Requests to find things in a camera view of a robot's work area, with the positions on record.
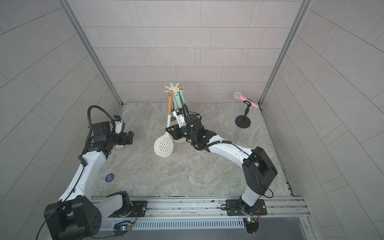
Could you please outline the cream skimmer green handle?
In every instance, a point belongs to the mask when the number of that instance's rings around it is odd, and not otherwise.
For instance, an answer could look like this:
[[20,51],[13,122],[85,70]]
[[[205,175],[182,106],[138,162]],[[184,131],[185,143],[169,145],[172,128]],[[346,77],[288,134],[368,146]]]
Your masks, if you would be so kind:
[[175,109],[181,109],[182,108],[182,99],[181,99],[179,92],[175,93],[174,99],[175,99],[175,103],[177,106]]

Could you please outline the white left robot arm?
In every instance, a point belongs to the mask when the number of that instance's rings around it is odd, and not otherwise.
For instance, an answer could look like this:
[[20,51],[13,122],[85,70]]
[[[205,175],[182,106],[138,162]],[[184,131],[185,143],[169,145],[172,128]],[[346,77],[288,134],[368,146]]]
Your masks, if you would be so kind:
[[111,150],[116,145],[131,143],[124,127],[124,121],[119,116],[114,116],[112,124],[105,121],[91,125],[94,134],[78,157],[81,164],[71,183],[59,200],[48,205],[44,211],[52,239],[81,240],[93,237],[109,216],[126,217],[134,212],[125,191],[111,194],[96,205],[91,202],[97,176]]

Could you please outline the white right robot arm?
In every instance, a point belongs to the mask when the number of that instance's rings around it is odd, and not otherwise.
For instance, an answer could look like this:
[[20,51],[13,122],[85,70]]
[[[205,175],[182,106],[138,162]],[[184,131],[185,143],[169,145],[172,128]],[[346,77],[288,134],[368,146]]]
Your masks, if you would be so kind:
[[238,146],[227,141],[215,132],[205,129],[197,115],[193,114],[182,127],[173,125],[166,131],[174,140],[185,138],[198,151],[218,154],[240,166],[243,170],[247,187],[241,197],[240,209],[246,214],[256,210],[256,203],[264,196],[278,171],[264,149]]

